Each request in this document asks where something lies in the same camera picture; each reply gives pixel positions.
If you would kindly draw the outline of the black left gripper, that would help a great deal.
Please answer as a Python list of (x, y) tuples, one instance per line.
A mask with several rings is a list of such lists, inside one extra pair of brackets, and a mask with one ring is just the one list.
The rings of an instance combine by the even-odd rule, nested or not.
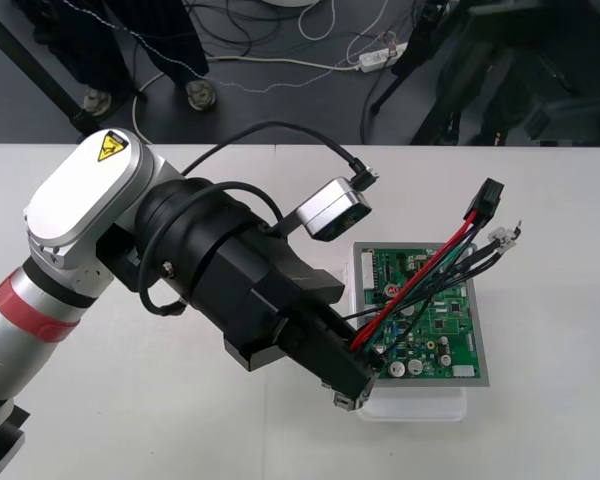
[(343, 292), (286, 241), (248, 230), (222, 244), (204, 271), (204, 315), (246, 370), (287, 356), (334, 392), (335, 406), (354, 411), (378, 379), (378, 354), (351, 347), (357, 331), (331, 307)]

